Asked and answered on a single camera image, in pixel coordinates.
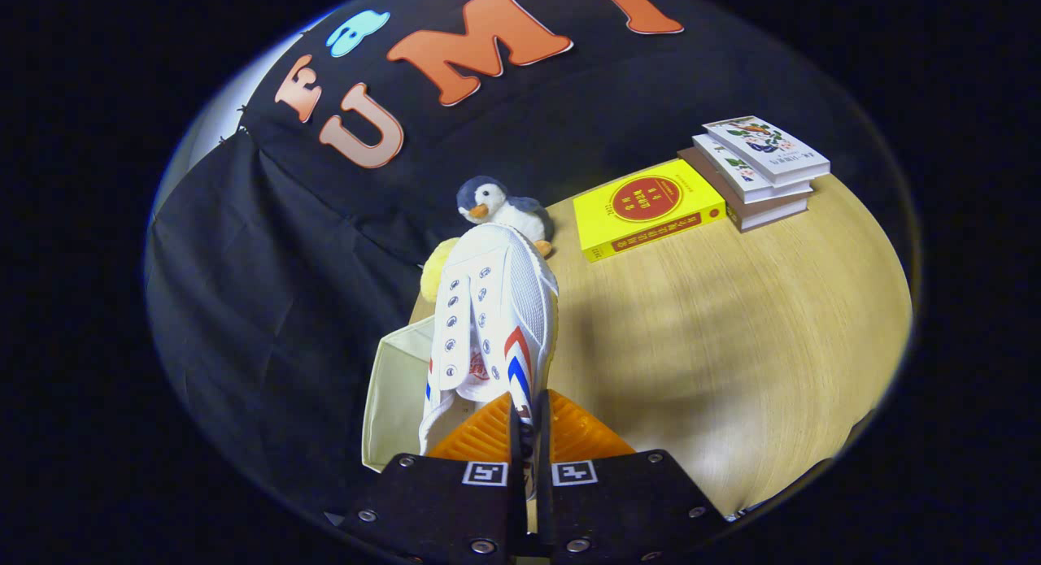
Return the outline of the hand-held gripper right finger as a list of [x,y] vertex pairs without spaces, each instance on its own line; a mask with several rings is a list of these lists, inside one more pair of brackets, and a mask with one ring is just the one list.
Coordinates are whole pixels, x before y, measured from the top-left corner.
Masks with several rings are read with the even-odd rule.
[[537,529],[551,564],[677,564],[729,521],[667,450],[563,460],[565,399],[540,395]]

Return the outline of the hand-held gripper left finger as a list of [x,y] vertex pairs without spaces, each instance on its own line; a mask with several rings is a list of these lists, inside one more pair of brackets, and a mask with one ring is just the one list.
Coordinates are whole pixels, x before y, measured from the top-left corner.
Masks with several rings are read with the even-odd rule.
[[527,529],[523,428],[508,393],[477,419],[499,431],[494,460],[396,454],[342,510],[342,534],[391,564],[512,564]]

